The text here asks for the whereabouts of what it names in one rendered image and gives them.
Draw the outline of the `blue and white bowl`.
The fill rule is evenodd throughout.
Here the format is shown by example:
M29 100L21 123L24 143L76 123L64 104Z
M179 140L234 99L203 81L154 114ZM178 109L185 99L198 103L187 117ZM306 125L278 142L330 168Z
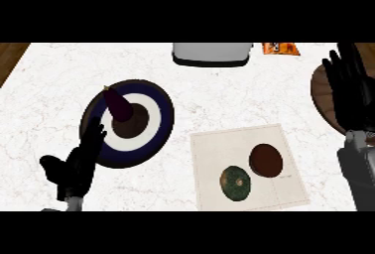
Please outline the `blue and white bowl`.
M96 162L104 167L125 169L148 161L166 145L175 125L175 107L167 92L148 80L130 79L111 88L132 104L132 118L125 122L113 118L101 91L83 115L80 135L98 117L107 136Z

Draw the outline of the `grey appliance with black base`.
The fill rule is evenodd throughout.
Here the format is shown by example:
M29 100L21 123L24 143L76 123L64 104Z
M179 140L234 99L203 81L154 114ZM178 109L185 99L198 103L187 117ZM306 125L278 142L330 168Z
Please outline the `grey appliance with black base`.
M253 43L175 43L173 61L187 66L244 66L251 57Z

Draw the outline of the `dark purple eggplant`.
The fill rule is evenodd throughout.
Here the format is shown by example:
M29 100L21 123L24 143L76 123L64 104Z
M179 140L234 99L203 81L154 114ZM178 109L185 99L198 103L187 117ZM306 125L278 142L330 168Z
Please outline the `dark purple eggplant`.
M110 86L104 88L102 94L113 118L119 122L127 121L133 115L133 108L130 102Z

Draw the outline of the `beige placemat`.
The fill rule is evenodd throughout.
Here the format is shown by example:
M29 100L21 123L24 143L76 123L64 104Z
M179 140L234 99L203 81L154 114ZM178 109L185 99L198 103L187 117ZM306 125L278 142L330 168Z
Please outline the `beige placemat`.
M282 171L275 178L256 174L250 155L260 144L281 152ZM280 124L191 136L197 182L197 202L203 210L275 210L309 204L309 196ZM251 177L251 193L243 201L231 201L220 187L220 176L231 167L243 168Z

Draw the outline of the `orange packet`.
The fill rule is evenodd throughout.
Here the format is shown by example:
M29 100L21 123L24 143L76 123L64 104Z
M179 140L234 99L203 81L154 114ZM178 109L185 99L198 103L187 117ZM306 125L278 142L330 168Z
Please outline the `orange packet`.
M300 55L294 43L263 43L263 50L266 55Z

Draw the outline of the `green avocado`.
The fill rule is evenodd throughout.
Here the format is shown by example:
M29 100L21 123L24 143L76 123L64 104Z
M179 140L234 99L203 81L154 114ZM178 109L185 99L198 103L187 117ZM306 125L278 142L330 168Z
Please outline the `green avocado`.
M220 176L220 187L231 201L243 201L251 193L251 177L238 166L231 166Z

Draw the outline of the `round brown wooden board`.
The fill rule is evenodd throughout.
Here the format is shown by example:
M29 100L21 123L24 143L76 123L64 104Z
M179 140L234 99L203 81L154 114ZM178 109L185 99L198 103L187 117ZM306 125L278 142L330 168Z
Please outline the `round brown wooden board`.
M313 71L311 78L311 97L315 108L327 121L328 125L340 134L346 134L344 129L337 123L333 102L333 90L328 83L324 65Z

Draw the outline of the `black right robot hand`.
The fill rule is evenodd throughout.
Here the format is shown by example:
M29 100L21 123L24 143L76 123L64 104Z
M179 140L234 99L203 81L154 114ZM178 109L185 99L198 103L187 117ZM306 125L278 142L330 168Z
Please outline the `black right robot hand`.
M365 69L353 43L339 43L322 60L330 86L336 119L349 131L375 132L375 78Z

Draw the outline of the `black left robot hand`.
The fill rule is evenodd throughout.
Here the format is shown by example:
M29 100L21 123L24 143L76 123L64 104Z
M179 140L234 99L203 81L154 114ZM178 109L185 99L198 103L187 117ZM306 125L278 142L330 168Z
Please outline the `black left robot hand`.
M68 158L64 161L52 155L40 158L48 180L58 185L58 201L65 201L70 197L85 197L91 191L105 135L104 125L95 117L82 143L73 149Z

